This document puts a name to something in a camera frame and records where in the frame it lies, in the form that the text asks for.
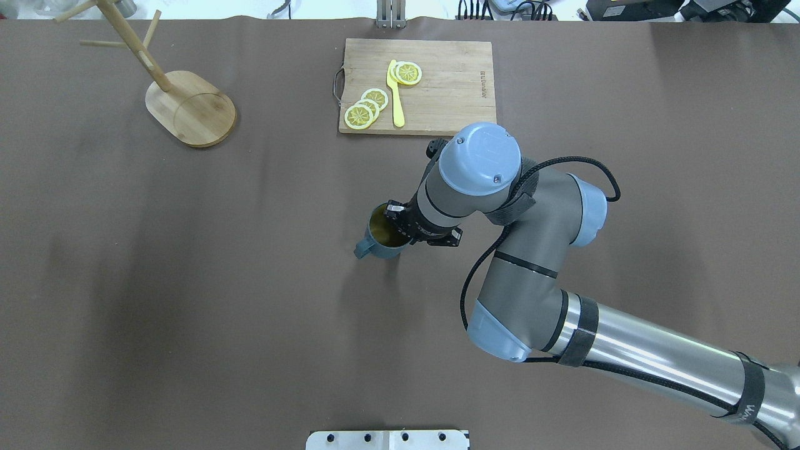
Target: cable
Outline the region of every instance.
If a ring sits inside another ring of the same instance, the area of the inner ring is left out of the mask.
[[[663,386],[664,388],[673,389],[675,391],[683,392],[684,394],[697,397],[700,400],[704,400],[710,404],[713,404],[714,406],[724,409],[727,414],[732,414],[736,412],[736,406],[733,404],[729,404],[726,401],[720,400],[717,397],[706,394],[705,392],[700,391],[698,389],[690,388],[688,386],[676,383],[673,380],[668,380],[660,376],[651,375],[646,372],[640,372],[638,370],[627,368],[625,366],[619,366],[617,364],[596,363],[594,361],[584,361],[583,367],[598,369],[605,372],[617,373],[619,375],[629,376],[630,378],[635,378],[637,380],[642,380],[648,383],[657,384],[658,386]]]
[[[756,427],[756,429],[759,430],[760,432],[764,433],[764,436],[766,436],[775,445],[777,445],[779,450],[790,450],[788,445],[784,444],[780,439],[778,439],[778,437],[774,433],[772,433],[767,427],[765,427],[764,424],[762,424],[761,422],[756,420],[755,422],[753,422],[753,426]]]
[[[534,5],[534,2],[532,0],[525,0],[524,2],[517,5],[516,8],[514,8],[514,12],[511,13],[511,18],[509,20],[514,20],[514,17],[517,16],[517,13],[519,13],[520,17],[522,16],[522,12],[519,10],[520,8],[522,8],[522,5],[530,5],[530,18],[533,19],[534,10],[536,10],[536,5]]]
[[[547,0],[525,0],[517,5],[509,20],[514,20],[514,18],[517,17],[517,13],[519,13],[520,17],[522,16],[520,8],[523,5],[530,5],[530,20],[553,20],[553,7],[546,4],[546,1]]]
[[[489,6],[489,0],[484,0],[483,2],[483,11],[481,12],[481,20],[486,20],[486,12],[489,11],[489,20],[494,20],[494,16],[492,15],[492,9]]]
[[[790,10],[789,8],[783,8],[783,12],[785,12],[788,15],[792,16],[792,18],[794,18],[794,20],[796,20],[796,21],[798,21],[798,23],[800,23],[800,16],[796,15],[794,13],[794,11]]]
[[[464,307],[464,303],[466,302],[466,290],[470,287],[470,281],[472,281],[472,277],[475,276],[475,272],[478,271],[478,267],[481,267],[483,261],[491,255],[492,251],[495,251],[497,247],[500,247],[502,241],[506,240],[508,234],[511,232],[511,225],[507,225],[503,227],[502,233],[500,233],[500,237],[497,238],[494,243],[492,243],[486,251],[483,252],[478,261],[472,266],[470,269],[470,273],[466,276],[466,281],[464,281],[464,287],[461,289],[461,321],[464,323],[464,330],[467,330],[469,327],[469,323],[466,321],[466,309]]]
[[[547,161],[536,164],[535,166],[528,169],[528,171],[526,171],[524,174],[522,174],[522,176],[519,177],[519,180],[514,185],[514,188],[511,190],[511,193],[508,195],[508,200],[506,202],[513,200],[517,192],[522,188],[522,184],[528,178],[533,176],[536,172],[540,171],[545,167],[560,163],[588,163],[593,166],[596,166],[604,174],[606,174],[608,180],[611,182],[611,186],[614,188],[614,197],[606,197],[606,201],[616,202],[617,200],[619,200],[619,197],[621,195],[619,191],[619,184],[617,184],[617,179],[614,178],[614,175],[611,173],[610,170],[608,170],[608,167],[606,167],[605,164],[599,162],[597,159],[587,158],[585,156],[562,156],[560,158],[548,159]],[[466,307],[464,303],[466,302],[466,291],[470,287],[470,282],[472,281],[472,277],[475,276],[475,272],[478,271],[479,267],[481,267],[483,261],[485,261],[486,258],[488,258],[493,251],[497,250],[497,248],[500,247],[500,244],[502,244],[502,242],[506,240],[509,233],[511,233],[511,225],[506,225],[505,227],[503,227],[502,233],[500,233],[500,236],[497,238],[497,240],[495,240],[494,243],[492,243],[489,246],[489,248],[487,248],[486,251],[483,252],[483,255],[481,255],[481,257],[478,258],[478,261],[475,262],[475,264],[472,266],[472,269],[470,269],[470,273],[466,276],[466,280],[464,281],[464,286],[461,289],[461,299],[459,301],[459,306],[461,308],[461,321],[464,323],[464,330],[466,330],[469,327],[469,323],[466,320]]]

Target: yellow plastic knife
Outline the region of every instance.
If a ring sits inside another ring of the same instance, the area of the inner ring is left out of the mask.
[[[396,59],[389,62],[389,68],[386,69],[386,85],[392,90],[392,119],[397,128],[403,128],[406,125],[406,116],[402,113],[402,105],[400,104],[400,90],[398,90],[398,82],[392,78],[392,69],[397,64]]]

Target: blue mug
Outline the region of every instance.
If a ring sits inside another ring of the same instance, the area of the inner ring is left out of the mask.
[[[400,255],[411,238],[398,233],[392,223],[383,215],[386,203],[372,210],[370,222],[364,231],[364,239],[356,245],[353,254],[361,259],[370,253],[378,258],[389,259]]]

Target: silver metal tube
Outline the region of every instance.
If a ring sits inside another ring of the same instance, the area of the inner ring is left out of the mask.
[[[578,302],[570,294],[570,310]],[[676,331],[660,327],[613,308],[598,305],[599,321],[587,361],[608,363],[645,372],[696,389],[734,405],[742,397],[745,376],[733,352]],[[569,314],[558,342],[550,350],[559,355],[577,327],[578,315]],[[612,372],[631,384],[684,401],[712,416],[726,412],[689,394]],[[764,371],[765,395],[756,419],[789,448],[800,445],[800,368],[783,365]]]

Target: wooden cutting board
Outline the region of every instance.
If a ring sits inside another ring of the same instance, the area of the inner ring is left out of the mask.
[[[392,59],[416,62],[422,68],[418,84],[399,87],[406,116],[403,128],[393,124],[392,92],[386,85]],[[349,38],[344,77],[341,133],[452,136],[470,123],[497,122],[491,42]],[[345,125],[344,112],[372,87],[386,91],[389,105],[369,128],[353,130]]]

